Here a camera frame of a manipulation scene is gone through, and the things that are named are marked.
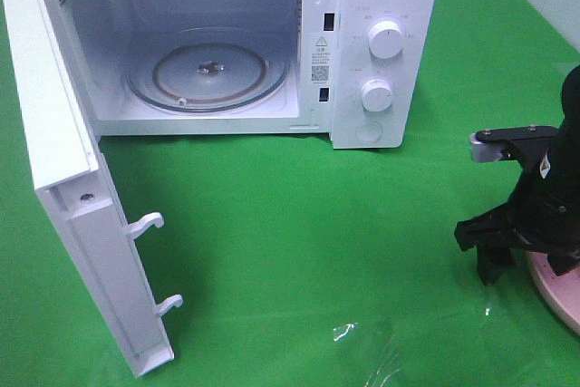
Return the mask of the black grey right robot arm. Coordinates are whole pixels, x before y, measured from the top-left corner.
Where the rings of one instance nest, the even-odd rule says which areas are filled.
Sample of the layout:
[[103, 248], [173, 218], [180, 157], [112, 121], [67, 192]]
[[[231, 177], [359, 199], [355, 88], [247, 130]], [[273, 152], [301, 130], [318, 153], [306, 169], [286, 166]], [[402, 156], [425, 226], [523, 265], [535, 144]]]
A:
[[496, 283], [515, 249], [544, 253], [561, 276], [579, 263], [579, 71], [561, 91], [560, 127], [529, 125], [470, 135], [476, 162], [515, 160], [522, 168], [508, 200], [460, 221], [454, 236], [462, 250], [476, 248], [484, 285]]

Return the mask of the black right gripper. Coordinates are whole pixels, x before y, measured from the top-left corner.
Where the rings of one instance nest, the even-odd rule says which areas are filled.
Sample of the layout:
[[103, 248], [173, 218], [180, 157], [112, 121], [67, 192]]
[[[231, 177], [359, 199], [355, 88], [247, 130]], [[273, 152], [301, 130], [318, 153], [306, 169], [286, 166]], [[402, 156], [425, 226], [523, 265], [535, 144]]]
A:
[[494, 285], [515, 260], [510, 248], [549, 254], [556, 276], [579, 266], [579, 141], [565, 128], [551, 140], [532, 172], [522, 170], [508, 200], [460, 221], [461, 250], [477, 246], [477, 272]]

